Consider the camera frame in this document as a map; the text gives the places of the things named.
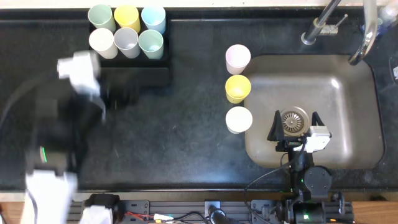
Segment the plastic cup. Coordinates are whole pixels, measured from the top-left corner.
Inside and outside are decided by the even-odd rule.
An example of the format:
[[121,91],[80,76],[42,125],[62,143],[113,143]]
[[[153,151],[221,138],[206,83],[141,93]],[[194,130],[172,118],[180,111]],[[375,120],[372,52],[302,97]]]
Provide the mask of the plastic cup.
[[93,6],[88,11],[88,20],[97,28],[105,28],[114,32],[116,25],[112,16],[112,9],[104,4]]
[[163,36],[156,30],[142,32],[138,44],[149,59],[160,59],[163,56]]
[[243,75],[233,75],[225,83],[226,98],[231,103],[242,102],[250,90],[250,81]]
[[145,7],[141,12],[142,20],[148,29],[161,34],[166,31],[166,11],[163,7]]
[[113,40],[112,32],[105,28],[94,30],[88,38],[91,48],[105,59],[115,58],[118,54],[118,48]]
[[250,111],[242,106],[231,108],[225,116],[226,126],[233,134],[248,130],[253,123]]
[[247,47],[235,44],[225,53],[226,69],[232,75],[239,75],[250,62],[251,54]]
[[116,31],[114,44],[128,58],[136,58],[139,55],[138,34],[132,28],[125,27]]
[[116,8],[114,18],[120,27],[130,27],[137,33],[141,30],[138,9],[132,5],[123,5]]

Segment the wooden table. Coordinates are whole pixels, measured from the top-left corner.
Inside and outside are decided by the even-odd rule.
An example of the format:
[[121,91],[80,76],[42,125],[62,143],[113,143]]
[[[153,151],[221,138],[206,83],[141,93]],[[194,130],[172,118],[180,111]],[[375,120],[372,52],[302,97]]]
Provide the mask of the wooden table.
[[[0,203],[8,224],[19,224],[23,202]],[[353,202],[357,224],[398,223],[398,202]]]

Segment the yellow cup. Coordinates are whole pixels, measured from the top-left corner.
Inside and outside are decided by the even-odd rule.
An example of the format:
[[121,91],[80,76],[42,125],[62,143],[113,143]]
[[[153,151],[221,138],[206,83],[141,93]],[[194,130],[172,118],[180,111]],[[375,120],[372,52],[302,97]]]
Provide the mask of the yellow cup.
[[225,83],[226,98],[231,103],[242,102],[250,90],[250,81],[243,75],[233,75]]
[[137,33],[141,30],[138,9],[132,5],[123,5],[114,11],[114,19],[121,27],[133,28]]

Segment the sink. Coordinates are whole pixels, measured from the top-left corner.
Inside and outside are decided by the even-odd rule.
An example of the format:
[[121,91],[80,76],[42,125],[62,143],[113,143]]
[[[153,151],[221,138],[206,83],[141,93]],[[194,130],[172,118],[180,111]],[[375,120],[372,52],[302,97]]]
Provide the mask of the sink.
[[263,167],[278,167],[281,152],[267,141],[275,111],[286,133],[308,129],[306,114],[320,118],[332,134],[326,149],[315,152],[316,165],[331,169],[368,169],[384,153],[373,73],[365,62],[348,63],[347,55],[263,55],[244,74],[252,89],[244,106],[253,115],[245,133],[249,157]]

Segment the green led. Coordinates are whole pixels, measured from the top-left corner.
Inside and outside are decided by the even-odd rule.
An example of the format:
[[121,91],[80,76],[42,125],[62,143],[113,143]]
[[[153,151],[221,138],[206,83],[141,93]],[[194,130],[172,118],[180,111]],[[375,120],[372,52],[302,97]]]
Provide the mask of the green led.
[[42,147],[42,152],[43,152],[44,162],[47,162],[47,157],[45,156],[45,149],[44,149],[44,147]]

